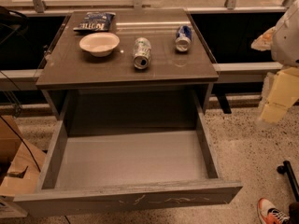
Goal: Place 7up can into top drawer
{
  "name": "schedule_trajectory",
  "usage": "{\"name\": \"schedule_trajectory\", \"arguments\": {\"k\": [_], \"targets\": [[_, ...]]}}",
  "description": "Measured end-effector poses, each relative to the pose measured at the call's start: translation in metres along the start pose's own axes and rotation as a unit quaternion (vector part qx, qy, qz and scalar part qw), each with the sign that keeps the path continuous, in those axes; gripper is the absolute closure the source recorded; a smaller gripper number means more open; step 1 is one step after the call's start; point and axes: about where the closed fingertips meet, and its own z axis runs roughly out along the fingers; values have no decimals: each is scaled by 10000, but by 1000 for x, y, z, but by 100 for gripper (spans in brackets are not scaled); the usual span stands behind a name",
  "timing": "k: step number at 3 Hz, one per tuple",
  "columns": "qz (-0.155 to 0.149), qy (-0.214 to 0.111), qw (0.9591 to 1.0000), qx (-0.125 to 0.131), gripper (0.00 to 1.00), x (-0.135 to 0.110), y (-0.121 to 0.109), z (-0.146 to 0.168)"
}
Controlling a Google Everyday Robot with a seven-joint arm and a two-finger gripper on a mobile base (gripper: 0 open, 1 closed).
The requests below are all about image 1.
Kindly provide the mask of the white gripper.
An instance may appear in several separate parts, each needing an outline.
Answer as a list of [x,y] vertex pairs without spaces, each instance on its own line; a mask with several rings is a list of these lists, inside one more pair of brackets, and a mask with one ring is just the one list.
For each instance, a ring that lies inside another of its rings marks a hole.
[[[259,51],[270,50],[275,27],[256,38],[251,47]],[[277,73],[268,73],[263,82],[262,100],[258,108],[258,121],[277,124],[299,100],[299,69],[287,67]]]

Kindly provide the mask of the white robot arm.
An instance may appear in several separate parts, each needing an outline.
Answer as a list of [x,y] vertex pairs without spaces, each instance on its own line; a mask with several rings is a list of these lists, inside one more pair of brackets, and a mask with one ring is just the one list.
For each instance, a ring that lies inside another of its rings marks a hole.
[[257,122],[274,125],[299,100],[299,0],[292,3],[274,27],[256,38],[251,47],[270,50],[272,59],[282,65],[275,74],[266,75],[258,107]]

